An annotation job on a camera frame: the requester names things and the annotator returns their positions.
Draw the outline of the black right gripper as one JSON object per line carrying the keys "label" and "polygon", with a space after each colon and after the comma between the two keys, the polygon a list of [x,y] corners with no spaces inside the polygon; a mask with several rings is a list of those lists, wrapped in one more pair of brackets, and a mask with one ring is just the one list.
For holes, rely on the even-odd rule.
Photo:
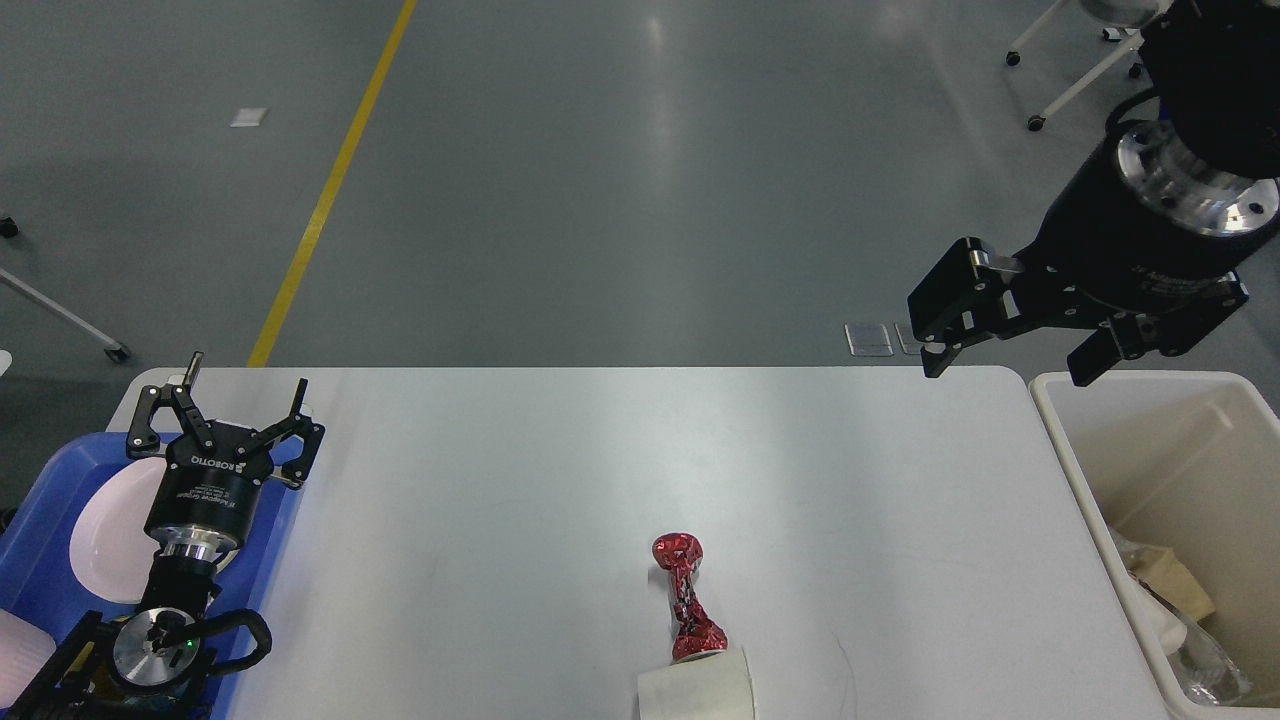
{"label": "black right gripper", "polygon": [[1170,122],[1123,122],[1020,260],[964,237],[908,296],[923,372],[938,378],[964,348],[1044,328],[1089,332],[1068,355],[1076,387],[1148,352],[1181,356],[1248,302],[1234,270],[1276,234],[1275,178],[1211,167]]}

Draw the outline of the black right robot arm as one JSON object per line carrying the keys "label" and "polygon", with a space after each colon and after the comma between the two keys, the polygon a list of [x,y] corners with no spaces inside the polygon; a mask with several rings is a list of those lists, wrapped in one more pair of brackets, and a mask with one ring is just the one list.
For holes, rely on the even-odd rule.
{"label": "black right robot arm", "polygon": [[1174,1],[1139,35],[1151,88],[1120,102],[1036,238],[957,240],[908,297],[923,372],[1044,327],[1084,331],[1085,387],[1194,348],[1248,300],[1236,269],[1277,236],[1277,4]]}

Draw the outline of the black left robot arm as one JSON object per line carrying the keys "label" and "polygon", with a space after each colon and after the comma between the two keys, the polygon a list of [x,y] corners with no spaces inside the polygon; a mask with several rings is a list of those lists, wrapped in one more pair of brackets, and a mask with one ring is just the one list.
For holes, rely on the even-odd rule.
{"label": "black left robot arm", "polygon": [[206,719],[221,679],[273,650],[261,614],[221,602],[219,565],[244,559],[271,480],[300,489],[325,427],[308,414],[300,379],[287,414],[257,429],[207,419],[193,398],[202,354],[178,382],[145,386],[122,442],[129,468],[159,461],[141,523],[152,548],[140,594],[110,618],[88,610],[35,670],[8,719]]}

